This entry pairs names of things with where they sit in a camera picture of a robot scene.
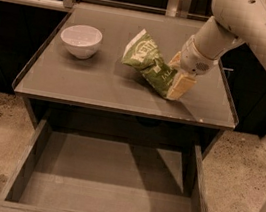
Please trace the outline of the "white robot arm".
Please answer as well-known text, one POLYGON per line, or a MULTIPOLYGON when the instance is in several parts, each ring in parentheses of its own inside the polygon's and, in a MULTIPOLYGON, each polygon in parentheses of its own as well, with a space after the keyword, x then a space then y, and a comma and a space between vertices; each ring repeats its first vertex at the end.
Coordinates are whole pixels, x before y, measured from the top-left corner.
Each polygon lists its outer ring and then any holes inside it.
POLYGON ((172 66, 200 76, 228 50, 246 43, 266 70, 266 0, 212 0, 211 9, 212 17, 185 42, 172 66))

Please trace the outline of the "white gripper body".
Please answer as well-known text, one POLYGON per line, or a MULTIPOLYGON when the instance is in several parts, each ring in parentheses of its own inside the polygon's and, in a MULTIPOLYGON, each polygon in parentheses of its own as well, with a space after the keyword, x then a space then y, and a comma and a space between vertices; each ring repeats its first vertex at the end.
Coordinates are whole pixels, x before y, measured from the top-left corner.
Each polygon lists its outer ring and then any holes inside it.
POLYGON ((204 75, 217 65, 217 60, 208 59, 203 56, 195 46, 194 36, 189 37, 188 41, 182 46, 180 67, 187 73, 193 75, 204 75))

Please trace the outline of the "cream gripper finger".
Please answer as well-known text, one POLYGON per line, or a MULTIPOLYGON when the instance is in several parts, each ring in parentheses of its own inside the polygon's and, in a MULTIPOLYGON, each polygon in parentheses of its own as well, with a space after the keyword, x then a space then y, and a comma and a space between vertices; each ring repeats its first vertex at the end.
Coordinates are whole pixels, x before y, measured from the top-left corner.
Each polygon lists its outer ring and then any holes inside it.
POLYGON ((168 65, 171 68, 174 68, 175 70, 179 70, 181 65, 180 59, 181 59, 181 53, 177 52, 175 53, 174 57, 169 61, 168 65))
POLYGON ((168 100, 178 100, 182 95, 188 92, 194 84, 196 79, 193 75, 179 72, 172 82, 172 86, 168 90, 166 95, 168 100))

